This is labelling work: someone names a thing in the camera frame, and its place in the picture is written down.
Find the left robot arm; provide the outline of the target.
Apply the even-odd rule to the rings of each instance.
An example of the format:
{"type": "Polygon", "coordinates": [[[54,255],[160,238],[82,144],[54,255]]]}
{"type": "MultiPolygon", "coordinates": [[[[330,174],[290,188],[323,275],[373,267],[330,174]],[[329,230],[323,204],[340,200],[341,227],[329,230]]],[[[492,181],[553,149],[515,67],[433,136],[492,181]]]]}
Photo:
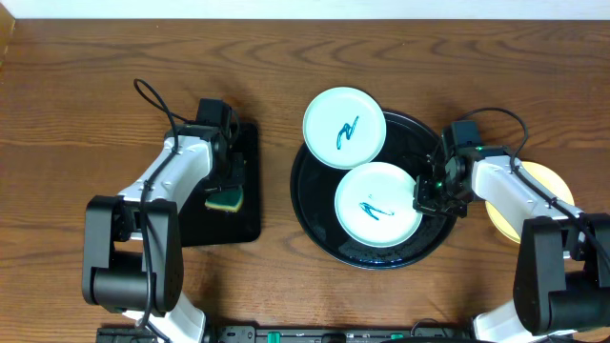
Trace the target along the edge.
{"type": "Polygon", "coordinates": [[[245,204],[254,138],[236,124],[168,131],[162,152],[129,187],[85,212],[85,301],[169,342],[201,342],[207,318],[184,294],[182,250],[248,240],[260,229],[245,204]]]}

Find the green scrubbing sponge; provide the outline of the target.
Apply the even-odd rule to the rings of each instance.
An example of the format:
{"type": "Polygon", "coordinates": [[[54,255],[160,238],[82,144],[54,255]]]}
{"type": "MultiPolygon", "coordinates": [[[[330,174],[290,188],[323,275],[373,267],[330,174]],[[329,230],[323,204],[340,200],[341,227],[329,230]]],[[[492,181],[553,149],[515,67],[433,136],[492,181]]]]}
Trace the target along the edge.
{"type": "Polygon", "coordinates": [[[238,212],[244,201],[244,192],[241,187],[226,189],[212,193],[205,201],[205,207],[210,210],[222,212],[238,212]]]}

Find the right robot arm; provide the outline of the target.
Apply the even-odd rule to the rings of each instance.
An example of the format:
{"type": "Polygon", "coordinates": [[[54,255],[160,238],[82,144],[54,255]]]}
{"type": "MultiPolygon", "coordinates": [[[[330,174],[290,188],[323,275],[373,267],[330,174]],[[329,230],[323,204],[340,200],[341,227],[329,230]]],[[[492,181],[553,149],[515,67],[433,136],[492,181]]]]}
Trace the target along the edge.
{"type": "Polygon", "coordinates": [[[538,342],[608,326],[608,214],[560,200],[500,147],[438,148],[429,162],[432,175],[417,178],[417,210],[463,217],[485,200],[520,237],[513,298],[475,317],[476,339],[538,342]]]}

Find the light blue plate top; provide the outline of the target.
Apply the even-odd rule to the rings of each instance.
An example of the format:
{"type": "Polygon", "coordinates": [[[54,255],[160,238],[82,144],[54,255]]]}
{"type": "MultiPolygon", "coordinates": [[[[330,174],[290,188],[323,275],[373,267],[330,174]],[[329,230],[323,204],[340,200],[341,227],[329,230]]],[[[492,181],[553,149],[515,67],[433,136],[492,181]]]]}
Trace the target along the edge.
{"type": "Polygon", "coordinates": [[[387,125],[381,106],[371,95],[355,88],[336,87],[310,102],[302,131],[307,148],[319,162],[350,170],[380,153],[387,125]]]}

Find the yellow plate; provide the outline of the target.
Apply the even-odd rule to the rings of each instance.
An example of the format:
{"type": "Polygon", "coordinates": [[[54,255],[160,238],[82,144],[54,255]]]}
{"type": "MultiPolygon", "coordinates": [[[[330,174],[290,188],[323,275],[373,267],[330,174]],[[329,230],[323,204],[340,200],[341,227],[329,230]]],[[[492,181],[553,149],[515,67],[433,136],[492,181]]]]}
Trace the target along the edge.
{"type": "MultiPolygon", "coordinates": [[[[531,161],[522,161],[521,166],[536,180],[538,180],[542,186],[552,192],[560,200],[569,205],[575,205],[573,194],[571,193],[568,185],[556,172],[539,163],[531,161]]],[[[519,244],[519,234],[499,213],[499,211],[489,202],[485,203],[485,209],[491,222],[499,230],[499,232],[511,241],[519,244]]]]}

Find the light blue plate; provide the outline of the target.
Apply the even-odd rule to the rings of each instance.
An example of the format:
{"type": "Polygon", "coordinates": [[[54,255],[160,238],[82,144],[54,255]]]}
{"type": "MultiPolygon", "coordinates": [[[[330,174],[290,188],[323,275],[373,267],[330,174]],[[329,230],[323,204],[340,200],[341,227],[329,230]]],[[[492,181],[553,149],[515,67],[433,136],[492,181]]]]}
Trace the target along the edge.
{"type": "Polygon", "coordinates": [[[423,218],[413,206],[415,185],[416,180],[395,165],[358,166],[336,188],[336,218],[349,236],[365,246],[397,246],[415,234],[423,218]]]}
{"type": "Polygon", "coordinates": [[[381,106],[371,95],[355,88],[336,87],[310,102],[302,131],[307,148],[319,162],[350,170],[380,153],[387,125],[381,106]]]}

